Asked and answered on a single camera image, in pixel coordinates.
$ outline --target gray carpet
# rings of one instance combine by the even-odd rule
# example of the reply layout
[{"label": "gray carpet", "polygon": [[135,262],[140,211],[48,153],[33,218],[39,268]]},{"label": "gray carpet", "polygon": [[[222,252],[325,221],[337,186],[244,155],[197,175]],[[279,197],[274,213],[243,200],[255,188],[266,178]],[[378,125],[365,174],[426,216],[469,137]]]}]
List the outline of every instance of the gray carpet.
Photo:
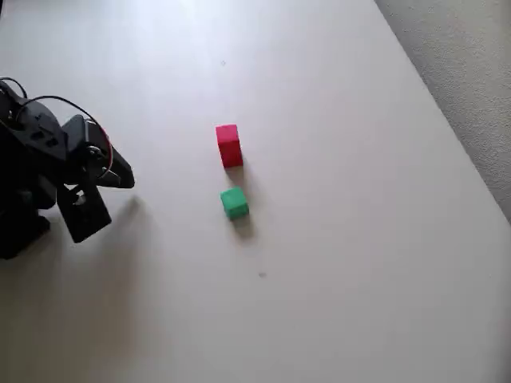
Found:
[{"label": "gray carpet", "polygon": [[375,1],[511,222],[511,0]]}]

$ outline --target white table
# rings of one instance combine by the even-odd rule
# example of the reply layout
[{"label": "white table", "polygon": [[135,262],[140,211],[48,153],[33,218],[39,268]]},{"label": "white table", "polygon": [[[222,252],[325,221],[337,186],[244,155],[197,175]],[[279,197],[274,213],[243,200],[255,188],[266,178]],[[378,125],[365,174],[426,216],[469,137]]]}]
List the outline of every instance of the white table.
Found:
[{"label": "white table", "polygon": [[499,381],[509,225],[371,0],[5,7],[0,73],[86,107],[137,186],[0,263],[2,383]]}]

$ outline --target black cable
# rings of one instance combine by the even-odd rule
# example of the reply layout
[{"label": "black cable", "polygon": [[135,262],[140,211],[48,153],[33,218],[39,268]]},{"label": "black cable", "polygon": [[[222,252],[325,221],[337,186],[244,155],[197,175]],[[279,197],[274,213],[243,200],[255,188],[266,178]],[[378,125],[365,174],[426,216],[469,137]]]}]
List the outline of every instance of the black cable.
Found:
[{"label": "black cable", "polygon": [[92,117],[85,109],[79,107],[78,105],[76,105],[72,101],[66,100],[64,97],[59,97],[59,96],[38,96],[38,97],[31,98],[26,103],[24,103],[24,104],[22,104],[20,106],[20,109],[18,110],[18,113],[16,114],[16,118],[14,118],[14,121],[18,121],[18,118],[19,118],[20,114],[22,113],[23,109],[25,109],[25,107],[28,104],[31,104],[31,103],[33,103],[35,101],[39,101],[39,100],[58,100],[58,101],[61,101],[61,102],[65,102],[66,104],[71,105],[74,108],[78,109],[80,112],[84,113],[88,118],[90,118],[90,120],[92,120],[92,122],[94,124],[97,125],[97,127],[101,130],[101,133],[103,134],[103,137],[106,140],[106,144],[107,144],[107,147],[108,147],[108,154],[109,154],[109,166],[105,169],[103,174],[101,174],[98,177],[98,178],[103,178],[110,171],[110,169],[112,168],[112,163],[113,163],[112,144],[110,143],[109,136],[108,136],[108,134],[106,134],[106,131],[103,129],[103,127],[101,127],[101,125],[99,125],[99,123],[96,121],[96,119],[94,117]]},{"label": "black cable", "polygon": [[[1,8],[2,8],[2,0],[0,0],[0,12],[2,11]],[[22,85],[19,82],[17,82],[15,79],[13,79],[12,77],[0,77],[0,81],[12,81],[17,86],[19,86],[19,88],[22,90],[23,97],[24,98],[29,98],[28,95],[26,94],[25,88],[23,88]]]}]

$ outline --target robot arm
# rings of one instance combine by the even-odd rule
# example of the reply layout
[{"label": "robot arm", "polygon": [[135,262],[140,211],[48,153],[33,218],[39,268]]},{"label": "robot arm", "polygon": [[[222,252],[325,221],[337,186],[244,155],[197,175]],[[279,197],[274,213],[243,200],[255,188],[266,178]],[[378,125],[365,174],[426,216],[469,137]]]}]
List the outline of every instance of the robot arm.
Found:
[{"label": "robot arm", "polygon": [[60,126],[36,100],[0,81],[0,258],[13,258],[47,232],[38,210],[54,204],[73,241],[87,239],[111,223],[97,186],[135,185],[128,162],[95,120],[76,115]]}]

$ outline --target red cube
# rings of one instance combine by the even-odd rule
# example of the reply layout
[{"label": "red cube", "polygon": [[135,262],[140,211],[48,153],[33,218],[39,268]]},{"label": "red cube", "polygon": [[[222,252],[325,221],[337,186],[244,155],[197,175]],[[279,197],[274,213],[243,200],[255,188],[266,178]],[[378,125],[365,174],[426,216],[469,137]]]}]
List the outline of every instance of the red cube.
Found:
[{"label": "red cube", "polygon": [[241,156],[238,127],[234,124],[217,126],[216,139],[218,140],[218,148],[220,149],[224,168],[242,166],[243,157]]}]

